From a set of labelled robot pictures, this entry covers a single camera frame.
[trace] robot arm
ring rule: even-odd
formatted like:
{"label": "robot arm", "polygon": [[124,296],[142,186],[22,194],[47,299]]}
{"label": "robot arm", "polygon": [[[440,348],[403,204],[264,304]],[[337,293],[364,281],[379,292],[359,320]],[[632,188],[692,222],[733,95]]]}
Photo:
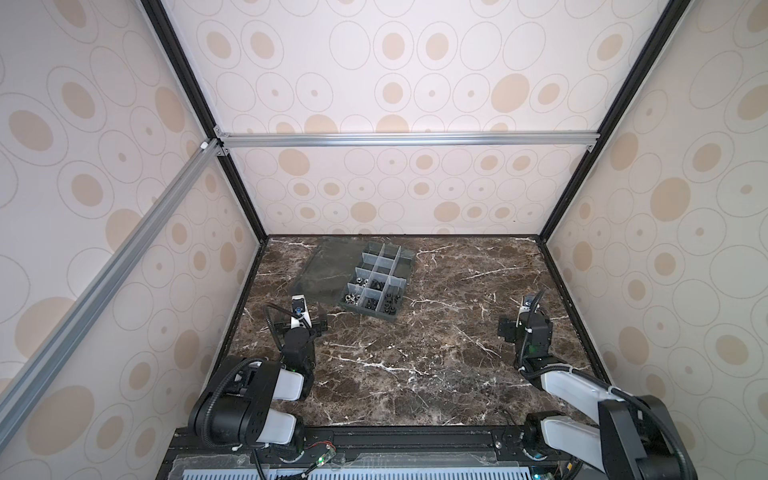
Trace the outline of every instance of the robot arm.
{"label": "robot arm", "polygon": [[531,384],[570,403],[598,427],[560,412],[529,414],[522,438],[526,451],[550,447],[568,452],[611,480],[696,480],[662,401],[629,395],[549,353],[552,324],[538,308],[542,294],[523,298],[515,322],[499,319],[498,334],[515,344],[515,367]]}
{"label": "robot arm", "polygon": [[[271,303],[264,307],[280,360],[228,356],[192,408],[189,428],[206,447],[269,445],[281,458],[296,458],[302,452],[303,420],[273,410],[270,404],[274,399],[296,401],[309,395],[314,380],[314,340],[328,330],[328,322],[320,308],[317,319],[310,319],[304,295],[291,300],[290,310]],[[286,318],[273,323],[270,309]]]}

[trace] patterned wall panel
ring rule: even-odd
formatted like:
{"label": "patterned wall panel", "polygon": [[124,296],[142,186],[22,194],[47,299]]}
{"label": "patterned wall panel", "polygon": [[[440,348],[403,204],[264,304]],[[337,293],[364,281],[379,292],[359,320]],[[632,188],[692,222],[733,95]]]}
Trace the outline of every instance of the patterned wall panel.
{"label": "patterned wall panel", "polygon": [[214,161],[0,455],[0,478],[155,478],[256,246]]}
{"label": "patterned wall panel", "polygon": [[130,0],[0,6],[0,391],[197,150]]}
{"label": "patterned wall panel", "polygon": [[166,0],[225,131],[587,130],[666,0]]}
{"label": "patterned wall panel", "polygon": [[768,2],[687,17],[550,242],[614,381],[699,478],[768,471]]}
{"label": "patterned wall panel", "polygon": [[267,233],[541,231],[584,145],[233,149]]}

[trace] white vent grille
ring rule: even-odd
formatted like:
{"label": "white vent grille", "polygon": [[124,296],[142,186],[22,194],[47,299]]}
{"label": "white vent grille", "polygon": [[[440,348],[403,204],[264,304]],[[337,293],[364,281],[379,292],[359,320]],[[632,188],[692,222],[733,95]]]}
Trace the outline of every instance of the white vent grille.
{"label": "white vent grille", "polygon": [[[267,480],[275,480],[298,472],[271,469],[265,473]],[[184,480],[259,480],[259,474],[255,468],[186,470]],[[526,467],[343,468],[314,471],[309,480],[531,480],[531,474]]]}

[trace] plastic organizer box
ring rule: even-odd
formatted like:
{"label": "plastic organizer box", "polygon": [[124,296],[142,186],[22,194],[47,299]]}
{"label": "plastic organizer box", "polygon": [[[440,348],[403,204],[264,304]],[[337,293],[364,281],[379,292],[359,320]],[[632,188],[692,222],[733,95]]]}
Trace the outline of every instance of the plastic organizer box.
{"label": "plastic organizer box", "polygon": [[399,245],[368,242],[338,304],[345,310],[394,321],[406,294],[415,254]]}

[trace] black cable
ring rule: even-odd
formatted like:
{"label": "black cable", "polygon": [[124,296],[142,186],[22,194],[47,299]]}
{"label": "black cable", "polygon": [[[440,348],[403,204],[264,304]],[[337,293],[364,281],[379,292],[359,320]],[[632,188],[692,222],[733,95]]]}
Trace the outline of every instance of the black cable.
{"label": "black cable", "polygon": [[265,305],[262,307],[262,311],[264,313],[264,319],[266,319],[266,325],[270,328],[270,333],[272,333],[272,339],[275,341],[277,349],[282,352],[283,344],[280,343],[280,335],[277,334],[277,329],[275,328],[275,325],[272,323],[272,319],[270,318],[270,309]]}
{"label": "black cable", "polygon": [[260,480],[266,480],[266,475],[264,475],[264,470],[261,468],[261,462],[259,462],[259,454],[256,453],[256,450],[253,450],[253,461],[256,463],[256,471],[259,472]]}
{"label": "black cable", "polygon": [[640,410],[643,415],[647,416],[656,424],[656,427],[661,430],[661,435],[664,436],[664,439],[667,440],[667,443],[669,443],[670,447],[672,448],[672,453],[675,455],[675,457],[677,457],[677,464],[680,467],[680,477],[685,480],[693,480],[692,470],[690,465],[688,465],[688,461],[686,460],[685,455],[683,455],[683,452],[685,452],[685,447],[682,445],[682,442],[678,440],[678,437],[673,434],[669,426],[662,422],[661,419],[654,413],[654,411],[651,410],[637,397],[619,389],[611,389],[610,393],[613,393],[617,397],[626,400],[627,403],[632,404],[636,409]]}
{"label": "black cable", "polygon": [[[259,479],[266,480],[266,475],[264,475],[264,470],[261,468],[259,454],[256,452],[256,450],[253,450],[253,461],[256,463],[256,471],[259,473]],[[313,463],[307,470],[304,470],[301,473],[285,475],[283,477],[276,476],[273,480],[305,480],[315,468],[317,468],[317,463]]]}
{"label": "black cable", "polygon": [[203,431],[200,435],[200,438],[203,440],[203,445],[205,445],[209,449],[225,449],[227,447],[236,447],[240,445],[239,442],[235,443],[216,443],[213,441],[213,439],[210,437],[210,424],[213,421],[213,412],[214,412],[214,406],[216,405],[216,402],[219,401],[219,398],[224,393],[224,389],[227,387],[229,382],[232,381],[232,379],[235,378],[237,373],[242,370],[245,366],[248,366],[249,364],[253,362],[263,361],[262,359],[251,357],[249,359],[245,359],[238,363],[236,366],[234,366],[222,379],[221,382],[219,382],[219,385],[216,386],[216,389],[214,390],[213,394],[211,394],[210,402],[208,402],[208,407],[205,410],[205,414],[203,416]]}
{"label": "black cable", "polygon": [[294,313],[294,312],[291,312],[290,310],[286,310],[286,309],[284,309],[284,308],[283,308],[283,307],[281,307],[280,305],[275,305],[274,303],[267,303],[265,306],[268,306],[269,308],[271,308],[271,309],[273,309],[273,310],[277,310],[278,312],[281,312],[281,313],[285,313],[286,315],[288,315],[288,316],[290,316],[290,317],[292,317],[292,318],[295,318],[295,319],[299,320],[299,321],[301,322],[301,324],[302,324],[302,325],[304,325],[304,328],[306,328],[306,329],[310,329],[310,328],[312,328],[312,327],[311,327],[311,326],[308,324],[308,322],[306,321],[306,319],[304,318],[304,315],[298,315],[298,314],[296,314],[296,313]]}
{"label": "black cable", "polygon": [[[536,296],[533,297],[533,300],[531,301],[530,309],[528,310],[529,320],[531,318],[531,315],[535,313],[539,302],[541,302],[541,298],[544,296],[545,290],[546,289],[539,290],[538,293],[536,293]],[[520,344],[520,350],[518,351],[518,366],[523,366],[523,356],[525,355],[525,347],[528,345],[528,339],[531,336],[531,333],[528,330],[529,329],[525,329],[525,334],[523,335],[523,341]]]}

